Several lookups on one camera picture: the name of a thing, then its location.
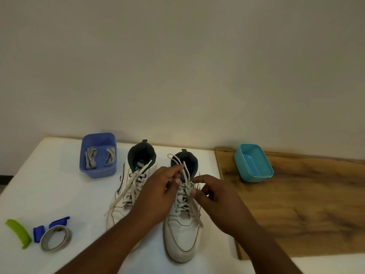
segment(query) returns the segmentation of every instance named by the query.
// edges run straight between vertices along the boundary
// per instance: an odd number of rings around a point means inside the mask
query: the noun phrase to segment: blue plastic container
[[[98,153],[95,156],[96,168],[86,169],[85,152],[87,148],[94,146]],[[107,160],[107,148],[115,147],[115,162],[111,166],[105,166]],[[90,178],[97,179],[112,176],[116,173],[117,149],[116,139],[112,133],[88,134],[84,136],[80,151],[80,171],[86,173]]]
[[[261,182],[274,175],[269,160],[260,146],[256,144],[240,144],[234,154],[241,178],[246,182]]]

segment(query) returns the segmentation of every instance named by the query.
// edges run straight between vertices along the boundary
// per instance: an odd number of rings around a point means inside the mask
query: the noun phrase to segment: teal plastic bowl
[[[246,182],[261,182],[274,175],[269,160],[260,146],[256,144],[240,144],[234,154],[241,178]]]

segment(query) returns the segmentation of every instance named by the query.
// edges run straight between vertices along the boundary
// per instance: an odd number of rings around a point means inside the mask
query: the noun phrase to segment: green plastic piece
[[[23,244],[22,249],[26,249],[29,244],[32,243],[32,239],[28,232],[24,229],[22,225],[20,225],[17,221],[14,219],[8,219],[5,224],[12,229],[18,238],[21,240],[21,243]]]

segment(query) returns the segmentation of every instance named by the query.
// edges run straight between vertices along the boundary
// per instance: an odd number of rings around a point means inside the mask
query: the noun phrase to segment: black baseboard
[[[8,184],[14,176],[0,175],[0,184]]]

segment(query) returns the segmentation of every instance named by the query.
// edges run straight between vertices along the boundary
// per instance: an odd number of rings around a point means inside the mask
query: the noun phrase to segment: blue plastic clip
[[[70,219],[69,216],[64,217],[62,219],[59,219],[59,220],[56,220],[56,221],[53,221],[51,224],[49,224],[48,229],[50,229],[50,228],[52,228],[53,226],[56,226],[56,225],[67,226],[67,220],[68,219]]]
[[[44,226],[39,226],[37,228],[33,228],[33,239],[35,243],[39,243],[40,239],[42,238],[42,236],[44,235],[44,233],[46,232],[46,229],[44,228]]]

